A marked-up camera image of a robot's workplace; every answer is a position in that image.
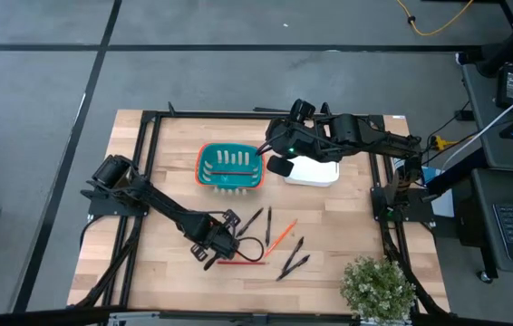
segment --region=teal basket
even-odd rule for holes
[[[256,153],[256,147],[243,144],[206,144],[198,153],[196,181],[222,189],[258,188],[265,180],[265,164]]]

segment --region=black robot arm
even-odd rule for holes
[[[362,116],[332,115],[324,103],[321,115],[315,115],[315,106],[297,100],[288,117],[271,120],[266,130],[266,142],[258,154],[272,149],[278,156],[268,160],[266,167],[273,173],[288,177],[297,156],[306,156],[318,162],[339,162],[344,156],[368,152],[391,158],[404,159],[396,169],[388,186],[388,204],[406,202],[407,189],[421,178],[420,137],[400,136],[381,131]],[[305,120],[312,125],[305,125]]]
[[[314,113],[313,105],[297,100],[287,118],[271,120],[266,130],[269,149],[282,157],[307,156],[319,162],[339,162],[361,151],[403,159],[421,156],[419,137],[377,130],[365,117],[353,114]],[[313,126],[306,126],[305,119]]]
[[[152,206],[174,221],[178,230],[196,244],[191,252],[200,261],[207,256],[203,249],[212,249],[216,252],[215,257],[227,259],[232,259],[237,252],[238,240],[228,229],[236,226],[240,219],[231,210],[213,212],[223,214],[225,222],[218,221],[209,212],[190,211],[155,188],[123,156],[107,157],[88,183],[125,206]]]

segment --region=wooden table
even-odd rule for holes
[[[131,158],[140,124],[140,110],[117,113],[107,154]],[[408,134],[404,117],[386,116],[386,129]],[[198,150],[207,142],[239,142],[259,146],[268,120],[168,119],[161,121],[151,181],[188,209],[233,209],[244,222],[260,207],[273,207],[271,238],[293,221],[290,235],[267,257],[267,265],[218,265],[207,272],[189,252],[192,243],[168,218],[151,210],[145,218],[135,265],[129,306],[136,309],[212,312],[350,313],[339,294],[339,280],[355,257],[383,256],[378,224],[373,221],[369,188],[372,176],[368,154],[344,158],[340,178],[327,188],[288,185],[266,173],[264,185],[246,195],[222,195],[199,187],[194,179]],[[148,143],[143,153],[147,153]],[[91,226],[73,278],[68,303],[82,299],[107,268],[118,217],[104,217]],[[266,209],[246,235],[264,241]],[[436,247],[419,224],[405,224],[411,267],[436,303],[448,310]],[[310,254],[308,263],[282,282],[276,277],[296,245],[305,244],[294,262]],[[257,248],[243,242],[246,255]],[[118,273],[120,280],[123,270]],[[121,282],[116,282],[117,302]]]

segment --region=black marker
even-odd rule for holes
[[[295,270],[295,268],[297,268],[297,267],[301,266],[302,264],[306,263],[309,260],[309,256],[310,256],[310,254],[308,254],[305,257],[303,257],[303,259],[301,259],[298,263],[294,264],[293,266],[291,266],[291,268],[289,268],[286,271],[284,271],[283,273],[281,273],[281,276],[277,277],[276,280],[277,281],[281,281],[285,276],[287,276],[291,272],[293,272]]]
[[[299,249],[301,249],[301,247],[303,246],[303,241],[304,240],[305,240],[305,237],[301,236],[301,239],[299,239],[299,242],[296,244],[295,249],[293,249],[293,252],[289,256],[289,259],[286,260],[285,266],[283,266],[283,272],[286,271],[287,268],[289,268],[289,265],[293,261],[293,258],[295,258],[296,252],[298,252]]]
[[[253,222],[255,222],[255,220],[257,219],[257,217],[258,217],[258,216],[263,212],[263,209],[265,209],[265,208],[264,208],[264,207],[260,207],[260,209],[259,209],[258,211],[256,211],[256,213],[255,213],[252,217],[250,217],[250,219],[249,219],[249,220],[248,220],[248,222],[245,224],[245,226],[243,226],[243,227],[240,229],[240,231],[238,231],[238,233],[237,233],[237,237],[239,237],[239,236],[243,235],[243,234],[247,231],[248,227],[249,227]]]
[[[265,244],[268,248],[268,244],[271,242],[271,219],[273,215],[273,208],[271,206],[268,207],[268,217],[266,218],[266,236],[265,236]]]

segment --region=potted plant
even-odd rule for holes
[[[406,280],[397,262],[371,257],[347,264],[340,288],[353,314],[380,325],[408,320],[414,291],[415,285]]]

